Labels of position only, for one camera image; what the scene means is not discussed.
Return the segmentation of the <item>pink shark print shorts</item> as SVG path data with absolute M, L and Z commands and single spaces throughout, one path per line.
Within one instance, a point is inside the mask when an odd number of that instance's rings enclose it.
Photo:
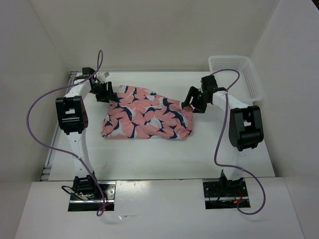
M 141 87 L 121 85 L 103 121 L 102 137 L 182 140 L 192 134 L 192 107 Z

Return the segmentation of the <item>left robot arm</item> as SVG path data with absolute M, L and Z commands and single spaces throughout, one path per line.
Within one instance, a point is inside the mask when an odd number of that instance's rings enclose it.
M 100 195 L 100 187 L 92 177 L 94 169 L 88 156 L 88 115 L 84 99 L 88 93 L 92 93 L 99 102 L 108 103 L 114 100 L 116 95 L 112 83 L 106 80 L 109 75 L 107 71 L 95 72 L 92 68 L 85 67 L 82 69 L 82 75 L 74 78 L 68 93 L 55 100 L 58 124 L 70 142 L 71 155 L 74 158 L 75 178 L 72 190 L 76 196 L 83 195 L 88 199 Z

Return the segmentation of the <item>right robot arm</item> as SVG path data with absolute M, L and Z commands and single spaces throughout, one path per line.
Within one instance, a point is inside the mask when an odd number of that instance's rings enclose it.
M 256 148 L 264 139 L 261 111 L 258 106 L 250 106 L 228 94 L 226 88 L 218 87 L 213 75 L 201 78 L 200 89 L 190 87 L 181 106 L 192 106 L 194 113 L 203 114 L 208 103 L 226 113 L 221 134 L 227 133 L 227 142 L 236 149 L 230 162 L 217 163 L 223 168 L 219 177 L 219 192 L 229 196 L 243 184 L 248 149 Z

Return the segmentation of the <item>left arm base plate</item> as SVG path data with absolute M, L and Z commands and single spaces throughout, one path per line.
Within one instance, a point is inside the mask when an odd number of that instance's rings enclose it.
M 106 199 L 106 207 L 104 212 L 114 211 L 115 208 L 115 181 L 100 181 L 99 185 L 104 193 Z M 76 193 L 71 187 L 63 186 L 63 189 L 70 195 L 68 211 L 69 212 L 89 212 L 97 211 L 103 205 L 101 194 L 83 194 Z

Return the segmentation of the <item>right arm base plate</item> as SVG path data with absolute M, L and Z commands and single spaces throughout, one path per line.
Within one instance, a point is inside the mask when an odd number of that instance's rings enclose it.
M 246 183 L 235 189 L 221 189 L 218 181 L 203 181 L 203 193 L 205 209 L 233 209 L 239 204 L 239 208 L 250 208 Z

